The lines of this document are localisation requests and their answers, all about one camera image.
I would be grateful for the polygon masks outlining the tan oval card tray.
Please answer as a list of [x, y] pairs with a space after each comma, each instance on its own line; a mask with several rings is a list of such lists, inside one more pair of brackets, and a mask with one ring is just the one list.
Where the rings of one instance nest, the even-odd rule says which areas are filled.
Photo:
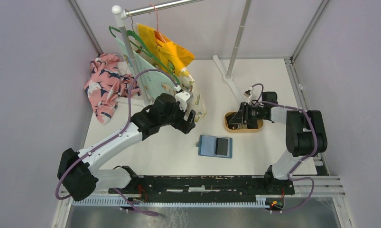
[[229, 117], [231, 117], [234, 114], [235, 112], [228, 112], [224, 116], [224, 128], [229, 133], [256, 133], [263, 128], [262, 120], [257, 120], [258, 128], [247, 128], [247, 125], [241, 125], [240, 127], [235, 128], [233, 125], [229, 124]]

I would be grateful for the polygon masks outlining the grey card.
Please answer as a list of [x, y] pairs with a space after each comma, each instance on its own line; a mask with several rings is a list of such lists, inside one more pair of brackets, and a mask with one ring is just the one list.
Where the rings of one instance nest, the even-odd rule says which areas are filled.
[[229, 156], [229, 139], [227, 138], [217, 138], [215, 145], [215, 155], [218, 156]]

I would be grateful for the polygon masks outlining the blue leather card holder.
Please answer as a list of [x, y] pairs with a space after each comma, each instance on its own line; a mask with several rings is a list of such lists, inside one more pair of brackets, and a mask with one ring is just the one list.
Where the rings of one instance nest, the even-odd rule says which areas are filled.
[[199, 156], [232, 158], [233, 139], [230, 137], [216, 137], [211, 135], [200, 135], [196, 143]]

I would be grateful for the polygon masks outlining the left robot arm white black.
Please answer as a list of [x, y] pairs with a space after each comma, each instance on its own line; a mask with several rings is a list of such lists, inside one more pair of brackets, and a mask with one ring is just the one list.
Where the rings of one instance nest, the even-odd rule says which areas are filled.
[[119, 188], [134, 193], [138, 180], [124, 168], [103, 170], [101, 167], [125, 149], [159, 132], [163, 126], [188, 134], [195, 128], [195, 110], [187, 111], [192, 93], [181, 91], [175, 95], [162, 93], [153, 104], [140, 112], [129, 114], [128, 121], [111, 135], [87, 147], [62, 153], [58, 167], [59, 182], [56, 198], [81, 201], [94, 191]]

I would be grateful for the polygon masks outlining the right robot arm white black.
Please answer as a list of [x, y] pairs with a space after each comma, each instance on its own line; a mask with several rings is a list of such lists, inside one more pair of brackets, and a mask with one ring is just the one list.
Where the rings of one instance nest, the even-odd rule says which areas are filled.
[[275, 194], [282, 188], [281, 180], [293, 180], [294, 171], [308, 158], [327, 149], [327, 136], [319, 110], [278, 104], [276, 92], [262, 92], [260, 100], [242, 102], [238, 111], [227, 113], [224, 124], [229, 131], [253, 132], [263, 127], [263, 121], [285, 126], [286, 150], [265, 172], [263, 188]]

